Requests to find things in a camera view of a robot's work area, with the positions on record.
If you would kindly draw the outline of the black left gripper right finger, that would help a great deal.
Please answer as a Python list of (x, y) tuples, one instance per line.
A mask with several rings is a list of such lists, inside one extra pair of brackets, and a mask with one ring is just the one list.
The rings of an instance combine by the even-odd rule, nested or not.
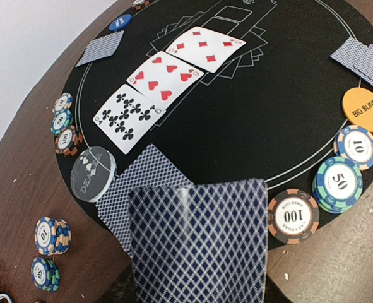
[(286, 303), (287, 297), (275, 284), (275, 282), (266, 275), (264, 303)]

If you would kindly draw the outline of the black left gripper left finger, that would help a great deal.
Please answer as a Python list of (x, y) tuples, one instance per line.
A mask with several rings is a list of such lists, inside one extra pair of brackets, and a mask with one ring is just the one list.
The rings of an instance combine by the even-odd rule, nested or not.
[(95, 302), (136, 302), (133, 266), (127, 266)]

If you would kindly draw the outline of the blue green 50 chip stack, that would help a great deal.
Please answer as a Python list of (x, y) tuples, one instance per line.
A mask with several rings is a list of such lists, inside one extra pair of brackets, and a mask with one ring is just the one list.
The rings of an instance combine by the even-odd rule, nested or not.
[(31, 267), (34, 285), (43, 291), (56, 292), (61, 284), (61, 275), (55, 262), (51, 259), (36, 257)]

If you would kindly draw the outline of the orange black 100 chip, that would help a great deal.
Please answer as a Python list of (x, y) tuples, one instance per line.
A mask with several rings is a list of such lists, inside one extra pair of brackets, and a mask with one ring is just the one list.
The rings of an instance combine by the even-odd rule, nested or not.
[(318, 203), (305, 191), (286, 189), (269, 203), (269, 231), (284, 244), (300, 244), (306, 241), (316, 232), (318, 226)]
[(149, 0), (134, 0), (131, 3), (131, 7), (135, 10), (141, 10), (150, 4)]
[(71, 125), (64, 128), (62, 133), (56, 138), (54, 149), (58, 155), (72, 157), (78, 153), (82, 142), (83, 135), (75, 126)]

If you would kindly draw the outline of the blue playing card deck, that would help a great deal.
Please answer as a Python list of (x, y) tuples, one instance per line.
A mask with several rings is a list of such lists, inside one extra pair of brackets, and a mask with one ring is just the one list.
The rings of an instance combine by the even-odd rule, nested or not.
[(132, 262), (138, 302), (262, 302), (268, 192), (262, 179), (138, 189)]

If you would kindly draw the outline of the blue cream 10 chip stack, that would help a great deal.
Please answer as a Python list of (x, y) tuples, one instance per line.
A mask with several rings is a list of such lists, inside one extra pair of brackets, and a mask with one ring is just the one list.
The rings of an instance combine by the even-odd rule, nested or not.
[(63, 219), (42, 217), (36, 224), (34, 239), (41, 255), (65, 253), (71, 245), (71, 238), (70, 226)]

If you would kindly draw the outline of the clear acrylic dealer button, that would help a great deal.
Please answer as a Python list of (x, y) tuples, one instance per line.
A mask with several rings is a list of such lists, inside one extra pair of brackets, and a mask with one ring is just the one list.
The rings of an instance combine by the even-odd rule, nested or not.
[(92, 146), (76, 159), (70, 177), (73, 194), (96, 203), (109, 189), (116, 173), (116, 160), (101, 146)]

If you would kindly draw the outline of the yellow big blind button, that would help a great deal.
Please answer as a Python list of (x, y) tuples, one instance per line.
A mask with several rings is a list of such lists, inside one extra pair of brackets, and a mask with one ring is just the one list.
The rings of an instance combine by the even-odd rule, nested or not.
[(346, 118), (373, 133), (373, 92), (361, 87), (349, 89), (342, 98)]

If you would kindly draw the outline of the six of hearts card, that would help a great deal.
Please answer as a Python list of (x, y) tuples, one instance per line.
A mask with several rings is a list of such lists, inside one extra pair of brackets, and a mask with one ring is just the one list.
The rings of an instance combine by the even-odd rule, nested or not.
[(163, 110), (203, 75), (201, 70), (160, 51), (139, 66), (127, 82)]

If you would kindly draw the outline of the single blue-backed playing card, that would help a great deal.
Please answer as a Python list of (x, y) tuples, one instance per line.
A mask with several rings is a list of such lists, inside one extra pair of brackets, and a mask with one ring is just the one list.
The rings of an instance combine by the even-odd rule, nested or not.
[(121, 43), (123, 35), (124, 30), (121, 30), (92, 40), (76, 63), (76, 67), (112, 56)]

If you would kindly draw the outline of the five of diamonds card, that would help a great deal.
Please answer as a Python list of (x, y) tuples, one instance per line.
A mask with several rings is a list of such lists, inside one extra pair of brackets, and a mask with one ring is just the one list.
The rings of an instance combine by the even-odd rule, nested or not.
[(245, 41), (229, 35), (203, 27), (193, 27), (177, 37), (166, 49), (166, 53), (215, 73), (245, 44)]

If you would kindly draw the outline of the blue small blind button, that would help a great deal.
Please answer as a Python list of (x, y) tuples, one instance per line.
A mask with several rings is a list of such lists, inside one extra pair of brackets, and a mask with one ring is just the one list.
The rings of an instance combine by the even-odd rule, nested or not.
[(133, 17), (130, 14), (125, 14), (117, 17), (110, 25), (109, 30), (111, 32), (117, 32), (119, 30), (123, 30), (126, 26), (128, 26)]

